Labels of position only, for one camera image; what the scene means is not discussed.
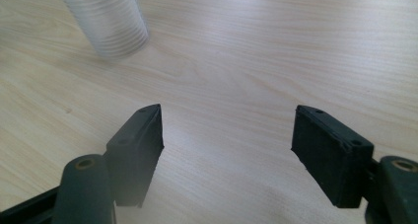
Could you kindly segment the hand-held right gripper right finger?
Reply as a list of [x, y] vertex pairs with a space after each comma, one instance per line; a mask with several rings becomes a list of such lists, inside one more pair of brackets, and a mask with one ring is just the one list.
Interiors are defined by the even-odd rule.
[[291, 150], [334, 206], [357, 208], [374, 145], [320, 109], [298, 105]]

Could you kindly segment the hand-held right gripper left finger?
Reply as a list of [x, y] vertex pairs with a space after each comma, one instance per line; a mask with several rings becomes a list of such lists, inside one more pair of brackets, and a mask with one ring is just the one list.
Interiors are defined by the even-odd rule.
[[160, 104], [136, 111], [111, 137], [105, 161], [117, 206], [142, 206], [163, 149]]

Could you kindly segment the stack of clear plastic cups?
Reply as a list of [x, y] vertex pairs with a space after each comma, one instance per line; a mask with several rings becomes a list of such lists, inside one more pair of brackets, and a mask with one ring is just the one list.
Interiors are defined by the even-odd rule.
[[63, 0], [94, 50], [108, 59], [142, 48], [149, 32], [138, 0]]

